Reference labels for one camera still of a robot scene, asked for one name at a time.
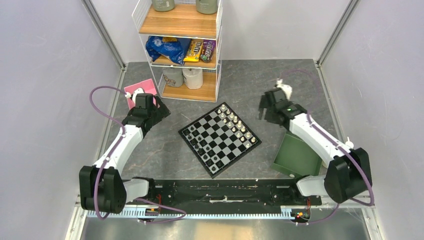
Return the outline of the black white chess board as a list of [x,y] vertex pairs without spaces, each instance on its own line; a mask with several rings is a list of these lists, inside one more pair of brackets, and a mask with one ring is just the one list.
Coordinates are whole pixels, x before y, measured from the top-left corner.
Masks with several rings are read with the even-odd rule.
[[238,160],[243,158],[245,155],[247,155],[249,152],[251,152],[254,148],[258,147],[262,143],[261,139],[251,130],[251,128],[247,126],[247,124],[238,116],[238,114],[227,104],[229,108],[233,110],[236,113],[236,115],[244,122],[247,128],[256,136],[259,142],[257,142],[256,144],[250,147],[247,147],[246,145],[242,144],[236,137],[228,137],[224,133],[224,131],[221,130],[220,126],[216,122],[216,120],[220,120],[220,118],[217,116],[217,113],[216,113],[216,110],[218,109],[220,105],[216,106],[215,108],[211,109],[207,113],[203,114],[201,117],[189,123],[187,126],[180,129],[180,130],[185,129],[191,125],[194,125],[196,127],[202,126],[206,129],[207,132],[210,133],[210,136],[213,139],[213,141],[217,143],[218,145],[217,148],[220,150],[220,152],[218,153],[218,156],[223,161],[224,168],[221,169],[215,175],[210,175],[207,172],[210,175],[210,177],[213,179],[216,178],[223,171],[228,169],[230,166],[232,166],[234,163],[236,163]]

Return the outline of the white wire wooden shelf rack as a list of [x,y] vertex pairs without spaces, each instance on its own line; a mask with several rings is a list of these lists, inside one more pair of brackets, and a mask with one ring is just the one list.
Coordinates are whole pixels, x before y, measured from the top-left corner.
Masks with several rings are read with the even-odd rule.
[[174,9],[156,11],[150,0],[139,0],[131,14],[141,44],[144,46],[149,36],[175,37],[184,39],[214,40],[211,62],[188,62],[181,69],[201,69],[203,85],[199,89],[169,86],[163,76],[163,69],[178,68],[164,56],[153,60],[149,54],[146,59],[152,73],[157,93],[164,98],[200,102],[216,102],[221,81],[222,15],[223,4],[218,1],[214,14],[202,14],[196,9],[194,0],[176,0]]

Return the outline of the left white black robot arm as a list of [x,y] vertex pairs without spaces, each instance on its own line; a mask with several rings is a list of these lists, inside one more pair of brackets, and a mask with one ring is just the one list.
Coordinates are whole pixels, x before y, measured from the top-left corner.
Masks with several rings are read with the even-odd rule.
[[121,173],[151,128],[170,113],[158,95],[136,94],[135,106],[120,122],[120,130],[111,146],[93,165],[85,165],[79,171],[80,204],[84,210],[119,214],[126,203],[138,198],[147,205],[156,200],[152,178],[124,180]]

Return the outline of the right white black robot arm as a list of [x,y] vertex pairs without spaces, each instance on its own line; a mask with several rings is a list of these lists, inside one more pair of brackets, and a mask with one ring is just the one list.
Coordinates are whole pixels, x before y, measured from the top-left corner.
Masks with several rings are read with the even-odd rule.
[[337,140],[321,127],[301,105],[290,100],[290,86],[276,86],[260,98],[259,118],[284,127],[303,140],[326,164],[325,175],[305,175],[288,191],[289,200],[300,205],[309,196],[328,196],[335,203],[352,200],[373,206],[369,154]]

